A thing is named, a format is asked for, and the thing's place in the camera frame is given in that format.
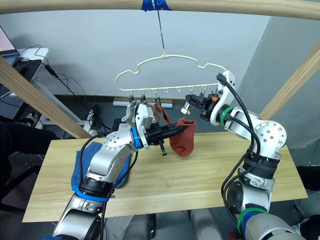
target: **wooden table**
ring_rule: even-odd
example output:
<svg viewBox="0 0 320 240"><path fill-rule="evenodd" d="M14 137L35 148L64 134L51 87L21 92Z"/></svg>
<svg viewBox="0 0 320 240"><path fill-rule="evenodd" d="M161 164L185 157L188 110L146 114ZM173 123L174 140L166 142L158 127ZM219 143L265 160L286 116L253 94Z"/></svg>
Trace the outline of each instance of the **wooden table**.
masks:
<svg viewBox="0 0 320 240"><path fill-rule="evenodd" d="M73 194L70 185L76 151L86 139L54 140L45 156L23 222L58 221ZM223 206L220 187L244 154L249 141L229 132L198 133L190 156L179 157L166 140L160 147L139 151L127 184L115 191L106 217L128 216ZM272 201L307 198L288 148L275 173Z"/></svg>

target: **white plastic hanger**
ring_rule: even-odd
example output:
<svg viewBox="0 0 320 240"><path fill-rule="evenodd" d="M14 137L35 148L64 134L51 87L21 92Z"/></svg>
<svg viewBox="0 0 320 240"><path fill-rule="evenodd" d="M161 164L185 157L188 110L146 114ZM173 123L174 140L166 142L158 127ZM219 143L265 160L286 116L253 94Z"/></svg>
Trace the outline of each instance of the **white plastic hanger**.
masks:
<svg viewBox="0 0 320 240"><path fill-rule="evenodd" d="M189 59L189 60L194 61L195 64L196 64L196 67L199 68L199 69L205 69L207 66L212 66L212 67L221 68L223 71L227 71L227 69L225 67L223 67L221 65L218 65L218 64L214 64L214 63L206 63L204 66L200 66L198 64L198 60L193 58L193 57L190 57L190 56L166 54L164 38L163 38L163 35L162 35L162 28L161 28L161 21L160 21L159 11L157 11L157 13L158 13L159 26L160 26L160 35L161 35L161 41L162 41L163 55L157 56L157 57L153 57L153 58L149 58L147 60L144 60L144 61L140 62L136 66L138 71L133 72L132 70L128 69L128 70L125 70L125 71L119 73L115 78L115 84L118 87L118 89L120 89L122 91L129 92L130 94L133 94L134 91L141 91L144 94L145 91L152 90L156 94L157 90L165 90L165 92L168 93L170 89L176 89L178 92L181 92L181 89L189 88L190 91L192 92L194 90L194 88L196 88L196 87L202 87L203 90L206 90L207 86L216 86L216 85L218 85L217 83L209 83L209 84L198 84L198 85L164 86L164 87L132 88L132 89L124 89L124 88L121 88L119 86L119 84L118 84L119 77L121 77L122 75L124 75L126 73L131 73L133 75L137 75L137 74L139 74L141 72L141 69L140 69L141 65L146 64L146 63L151 62L151 61L154 61L154 60L159 60L159 59L169 59L169 58Z"/></svg>

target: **floor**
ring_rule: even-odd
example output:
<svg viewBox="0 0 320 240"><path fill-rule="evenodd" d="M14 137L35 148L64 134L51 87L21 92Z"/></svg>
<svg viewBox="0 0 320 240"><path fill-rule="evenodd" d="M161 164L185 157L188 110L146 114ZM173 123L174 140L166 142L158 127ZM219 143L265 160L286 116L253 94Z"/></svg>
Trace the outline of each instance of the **floor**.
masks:
<svg viewBox="0 0 320 240"><path fill-rule="evenodd" d="M126 111L125 107L113 107L111 103L98 103L101 106L100 117L107 126L112 126L114 118L121 118ZM81 119L85 119L87 110L76 102L65 102L65 105L70 108ZM168 115L173 122L183 117L180 113L181 106L175 106L173 109L166 109ZM209 122L200 119L199 112L194 109L189 119L194 119L197 122L196 132L221 132L224 129L221 126L212 126ZM68 138L69 134L57 126L47 126L48 131L53 131L59 138ZM299 149L289 149L296 166L305 165L320 165L320 144L319 140L312 144ZM10 158L13 166L12 176L16 176L22 169L31 167L34 164L41 164L44 156L26 155L19 153ZM25 208L33 189L33 185L37 179L37 175L33 174L22 182L4 199L4 203ZM320 214L320 209L315 209L314 206L319 205L319 193L310 194L309 198L303 200L300 205L308 214ZM229 232L233 231L235 225L229 218L226 210L223 207L210 209L213 216L216 218L220 226L223 239L229 239ZM273 202L270 207L270 213L275 214L284 219L288 224L294 225L303 219L302 215L294 206L294 201ZM45 236L50 236L54 230L56 222L32 222L21 223L22 216L13 213L0 211L0 240L40 240ZM122 239L124 231L128 226L132 216L111 217L107 219L106 229L109 240ZM188 219L186 211L166 212L156 215L157 230L155 240L192 240L193 233L191 223Z"/></svg>

